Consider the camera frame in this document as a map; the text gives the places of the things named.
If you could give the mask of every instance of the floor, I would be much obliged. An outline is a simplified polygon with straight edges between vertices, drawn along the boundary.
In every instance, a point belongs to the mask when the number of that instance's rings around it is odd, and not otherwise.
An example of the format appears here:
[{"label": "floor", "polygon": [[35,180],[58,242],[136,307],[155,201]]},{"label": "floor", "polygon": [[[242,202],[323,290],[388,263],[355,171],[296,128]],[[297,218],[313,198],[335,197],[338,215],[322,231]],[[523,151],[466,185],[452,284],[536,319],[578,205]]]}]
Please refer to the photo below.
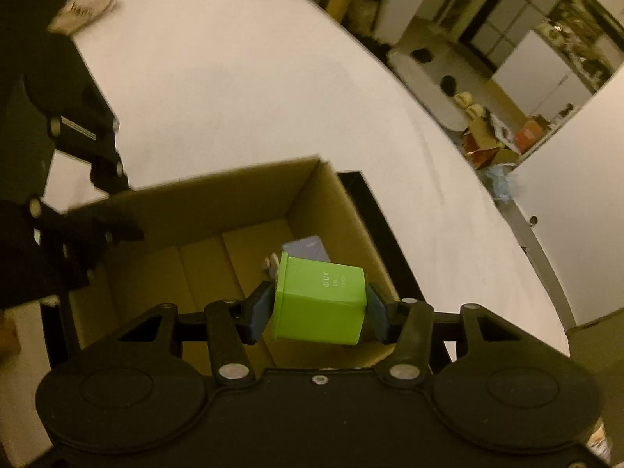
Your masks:
[{"label": "floor", "polygon": [[431,86],[423,86],[420,78],[416,82],[411,82],[415,67],[419,66],[433,85],[438,85],[446,75],[453,76],[457,81],[458,93],[465,91],[472,93],[476,103],[494,112],[512,131],[516,132],[524,125],[526,118],[496,84],[490,81],[492,72],[488,71],[485,65],[481,64],[465,46],[447,42],[441,34],[436,33],[434,25],[416,18],[408,26],[394,51],[407,60],[407,55],[422,47],[431,52],[433,61],[419,64],[409,58],[413,65],[401,62],[396,68],[396,73],[403,77],[402,71],[405,71],[407,75],[404,81],[408,88],[437,120],[444,123],[444,119],[448,118],[448,99],[445,100],[444,98],[447,98],[445,96],[443,98],[431,96],[432,93],[429,92]]}]

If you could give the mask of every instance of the green cube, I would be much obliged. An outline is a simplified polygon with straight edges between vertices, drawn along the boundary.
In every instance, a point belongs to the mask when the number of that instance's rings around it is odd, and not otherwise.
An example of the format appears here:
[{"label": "green cube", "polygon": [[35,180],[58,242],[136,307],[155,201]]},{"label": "green cube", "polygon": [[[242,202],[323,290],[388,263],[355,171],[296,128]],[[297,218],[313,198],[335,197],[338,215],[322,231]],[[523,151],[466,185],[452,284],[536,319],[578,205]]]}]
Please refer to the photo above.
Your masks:
[{"label": "green cube", "polygon": [[273,339],[355,345],[366,313],[364,270],[282,252]]}]

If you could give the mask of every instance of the orange object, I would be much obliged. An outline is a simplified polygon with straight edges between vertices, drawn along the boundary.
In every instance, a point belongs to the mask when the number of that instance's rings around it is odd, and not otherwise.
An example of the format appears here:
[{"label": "orange object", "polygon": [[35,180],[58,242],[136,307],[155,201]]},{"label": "orange object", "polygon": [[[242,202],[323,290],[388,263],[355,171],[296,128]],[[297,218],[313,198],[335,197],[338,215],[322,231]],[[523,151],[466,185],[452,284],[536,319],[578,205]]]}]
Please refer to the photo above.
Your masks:
[{"label": "orange object", "polygon": [[542,117],[528,120],[522,130],[516,134],[516,147],[521,153],[527,152],[546,135],[548,121]]}]

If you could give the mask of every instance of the green plastic container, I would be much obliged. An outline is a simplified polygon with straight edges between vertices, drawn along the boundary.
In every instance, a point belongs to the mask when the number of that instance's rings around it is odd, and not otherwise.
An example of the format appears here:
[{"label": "green plastic container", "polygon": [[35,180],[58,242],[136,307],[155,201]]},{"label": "green plastic container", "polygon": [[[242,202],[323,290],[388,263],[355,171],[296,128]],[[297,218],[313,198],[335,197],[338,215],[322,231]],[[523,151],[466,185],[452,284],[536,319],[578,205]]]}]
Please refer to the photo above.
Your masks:
[{"label": "green plastic container", "polygon": [[355,345],[366,313],[364,270],[282,252],[273,339]]}]

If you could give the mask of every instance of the black round object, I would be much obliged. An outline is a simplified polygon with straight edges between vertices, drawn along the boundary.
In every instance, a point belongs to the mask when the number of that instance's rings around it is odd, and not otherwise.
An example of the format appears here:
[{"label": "black round object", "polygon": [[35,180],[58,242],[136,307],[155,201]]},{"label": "black round object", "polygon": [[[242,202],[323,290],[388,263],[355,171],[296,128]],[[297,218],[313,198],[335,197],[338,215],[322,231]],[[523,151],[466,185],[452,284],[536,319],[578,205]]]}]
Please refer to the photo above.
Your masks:
[{"label": "black round object", "polygon": [[539,342],[482,342],[436,376],[436,408],[466,439],[507,452],[581,439],[600,417],[591,375]]},{"label": "black round object", "polygon": [[206,401],[204,378],[149,343],[87,349],[37,390],[39,417],[61,443],[99,454],[149,448],[176,436]]}]

